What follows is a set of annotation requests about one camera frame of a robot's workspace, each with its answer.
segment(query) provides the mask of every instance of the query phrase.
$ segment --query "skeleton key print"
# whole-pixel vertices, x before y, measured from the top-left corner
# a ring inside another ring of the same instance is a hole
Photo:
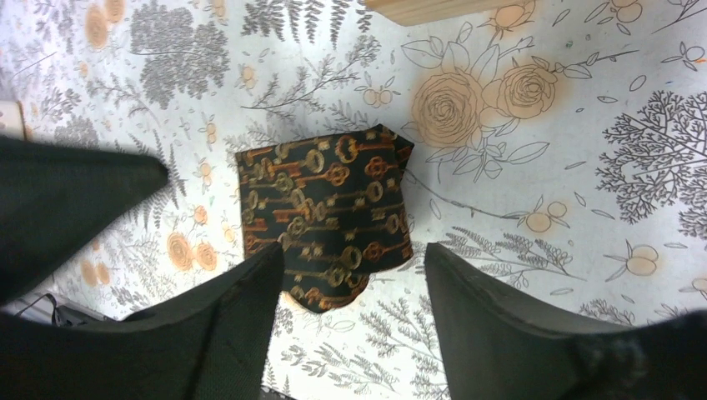
[[[275,155],[281,160],[284,160],[289,156],[290,150],[305,146],[308,144],[316,144],[317,148],[322,150],[329,148],[330,137],[313,137],[307,140],[300,140],[299,142],[283,143],[275,146]]]
[[[297,183],[297,187],[300,189],[307,186],[307,182],[314,181],[317,179],[325,179],[331,182],[331,184],[334,186],[341,186],[344,182],[346,182],[346,179],[349,175],[351,175],[351,171],[348,169],[348,167],[345,167],[340,162],[333,162],[329,166],[327,172],[321,173],[319,175],[314,175],[312,177],[298,177],[295,182]]]
[[[277,239],[260,239],[258,237],[255,237],[255,235],[253,235],[253,234],[247,234],[247,235],[245,235],[244,244],[245,244],[246,252],[248,254],[253,254],[253,253],[257,253],[258,250],[263,245],[275,243],[277,241],[278,241]]]
[[[324,169],[324,155],[319,150],[309,150],[304,161],[278,164],[270,161],[269,158],[264,158],[260,163],[263,165],[266,178],[272,181],[275,179],[275,175],[281,171],[286,172],[291,178],[302,176],[302,167],[306,167],[312,173],[320,173]]]
[[[343,235],[347,241],[354,240],[357,233],[378,232],[384,230],[388,231],[388,233],[392,235],[400,229],[400,226],[400,217],[398,217],[398,214],[391,214],[388,216],[385,223],[380,223],[374,227],[356,227],[348,231],[343,231]]]
[[[382,137],[382,143],[376,144],[359,144],[356,139],[350,137],[349,135],[343,135],[336,142],[335,153],[338,159],[344,164],[353,163],[359,156],[359,153],[365,152],[367,150],[384,150],[384,149],[395,149],[395,145],[388,138]]]
[[[372,177],[376,181],[379,181],[385,177],[385,173],[389,169],[397,168],[397,165],[388,164],[383,160],[382,157],[376,156],[370,159],[369,163],[366,164],[365,172],[366,175]]]
[[[325,197],[324,199],[326,200],[328,206],[333,206],[340,198],[362,198],[363,196],[367,197],[370,202],[376,203],[378,200],[383,198],[383,194],[383,185],[381,185],[380,182],[371,182],[366,190],[358,190],[356,192],[344,194],[335,193],[331,196]]]
[[[364,250],[364,258],[369,260],[372,263],[377,263],[380,261],[380,258],[388,252],[392,252],[393,250],[396,250],[398,248],[405,248],[409,246],[410,242],[409,239],[406,240],[405,242],[396,244],[395,246],[390,246],[390,247],[385,247],[381,245],[379,242],[371,242],[366,249]]]

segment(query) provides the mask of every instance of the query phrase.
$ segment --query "cloth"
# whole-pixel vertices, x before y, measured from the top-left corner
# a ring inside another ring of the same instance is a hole
[[[33,140],[170,169],[44,283],[111,318],[243,260],[235,153],[379,123],[415,143],[411,260],[320,315],[281,297],[263,383],[292,398],[449,398],[428,242],[614,323],[707,307],[707,0],[540,0],[416,27],[358,0],[0,3],[0,82]]]
[[[237,153],[245,257],[280,242],[283,290],[316,313],[351,303],[413,256],[400,189],[413,147],[378,125]]]

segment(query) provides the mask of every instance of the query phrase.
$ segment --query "black fabric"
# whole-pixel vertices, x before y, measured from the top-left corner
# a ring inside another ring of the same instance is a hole
[[[316,313],[351,303],[413,255],[400,190],[413,146],[378,125],[237,153],[246,257],[280,242],[284,291]]]
[[[36,287],[167,181],[153,157],[0,137],[0,303]]]
[[[452,400],[688,399],[707,393],[707,312],[628,328],[553,307],[429,244]]]
[[[0,398],[257,399],[282,276],[273,244],[123,322],[0,314]]]

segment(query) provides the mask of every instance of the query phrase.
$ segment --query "black fabric with key pattern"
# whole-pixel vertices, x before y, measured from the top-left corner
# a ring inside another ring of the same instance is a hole
[[[400,179],[413,144],[383,125],[236,154],[246,258],[280,242],[283,290],[315,313],[413,255]]]

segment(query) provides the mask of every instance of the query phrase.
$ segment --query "floor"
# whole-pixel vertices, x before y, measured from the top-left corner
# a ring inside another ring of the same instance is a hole
[[[124,318],[243,259],[248,148],[383,123],[416,143],[414,259],[351,305],[282,298],[263,385],[449,399],[422,250],[627,326],[707,307],[707,0],[526,1],[417,27],[358,0],[0,0],[30,140],[151,153],[173,185],[38,288]]]

